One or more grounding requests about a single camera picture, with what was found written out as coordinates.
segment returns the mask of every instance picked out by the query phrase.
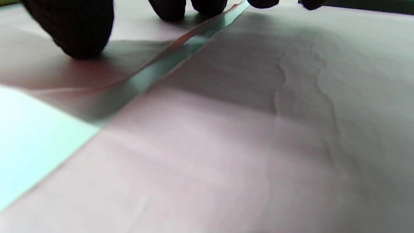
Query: black glove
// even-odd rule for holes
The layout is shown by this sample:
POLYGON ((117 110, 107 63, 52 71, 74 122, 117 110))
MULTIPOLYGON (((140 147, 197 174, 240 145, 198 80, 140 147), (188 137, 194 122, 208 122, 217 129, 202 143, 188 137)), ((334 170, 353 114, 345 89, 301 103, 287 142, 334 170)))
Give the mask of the black glove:
MULTIPOLYGON (((308 10, 318 9, 326 0, 302 0, 303 6, 308 10)), ((250 5, 255 8, 270 8, 276 6, 279 0, 248 0, 250 5)))

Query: paper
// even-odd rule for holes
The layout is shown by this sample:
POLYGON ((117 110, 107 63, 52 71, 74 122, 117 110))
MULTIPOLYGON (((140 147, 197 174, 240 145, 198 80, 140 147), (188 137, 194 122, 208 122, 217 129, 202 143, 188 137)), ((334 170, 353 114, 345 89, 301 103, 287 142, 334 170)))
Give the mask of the paper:
POLYGON ((410 233, 413 24, 250 8, 1 213, 0 231, 410 233))

